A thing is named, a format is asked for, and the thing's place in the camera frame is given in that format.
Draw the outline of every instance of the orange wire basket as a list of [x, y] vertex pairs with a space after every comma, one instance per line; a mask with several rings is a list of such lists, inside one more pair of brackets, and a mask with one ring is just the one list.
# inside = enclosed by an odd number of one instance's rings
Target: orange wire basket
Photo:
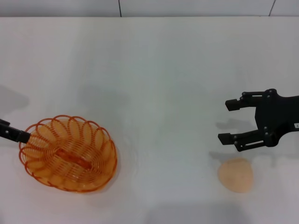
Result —
[[[108, 131], [93, 121], [59, 115], [43, 119], [25, 132], [6, 125], [8, 136], [4, 137], [20, 141], [19, 158], [26, 172], [44, 185], [85, 193], [104, 188], [115, 175], [115, 145]], [[21, 134], [13, 139], [16, 130]], [[22, 134], [29, 140], [20, 140]]]

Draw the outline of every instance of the white tabletop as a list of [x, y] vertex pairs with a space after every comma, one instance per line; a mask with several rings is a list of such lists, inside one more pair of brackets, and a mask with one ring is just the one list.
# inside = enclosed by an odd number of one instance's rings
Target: white tabletop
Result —
[[[0, 140], [1, 224], [293, 224], [298, 133], [238, 153], [218, 133], [256, 129], [243, 91], [299, 95], [299, 18], [1, 18], [0, 118], [25, 129], [59, 114], [105, 127], [120, 158], [102, 192], [74, 194], [26, 174]], [[217, 168], [249, 159], [250, 193]]]

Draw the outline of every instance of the white table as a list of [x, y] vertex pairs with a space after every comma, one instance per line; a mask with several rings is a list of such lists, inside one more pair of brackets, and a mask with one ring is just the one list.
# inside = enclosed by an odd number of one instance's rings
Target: white table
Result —
[[[59, 114], [104, 126], [120, 157], [105, 191], [73, 194], [26, 174], [0, 140], [1, 224], [293, 224], [298, 133], [237, 153], [218, 133], [254, 130], [243, 91], [299, 95], [299, 18], [1, 18], [0, 118]], [[255, 185], [220, 185], [221, 161], [252, 162]]]

